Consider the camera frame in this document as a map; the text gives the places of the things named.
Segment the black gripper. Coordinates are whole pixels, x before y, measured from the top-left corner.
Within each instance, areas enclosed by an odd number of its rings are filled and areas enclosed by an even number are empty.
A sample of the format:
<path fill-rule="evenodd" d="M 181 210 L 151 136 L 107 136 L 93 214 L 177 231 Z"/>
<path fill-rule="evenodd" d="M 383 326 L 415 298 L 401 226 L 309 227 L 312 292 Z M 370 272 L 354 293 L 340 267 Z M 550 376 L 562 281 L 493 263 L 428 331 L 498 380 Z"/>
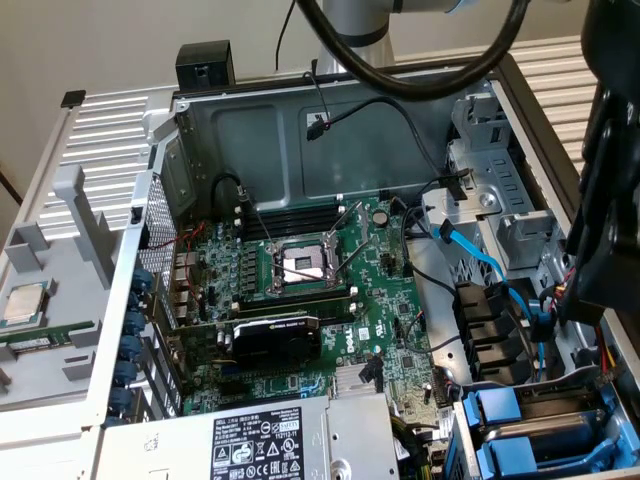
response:
<path fill-rule="evenodd" d="M 558 317 L 595 325 L 607 308 L 639 309 L 638 2 L 590 2 L 581 49 L 597 85 L 567 243 L 574 271 Z"/>

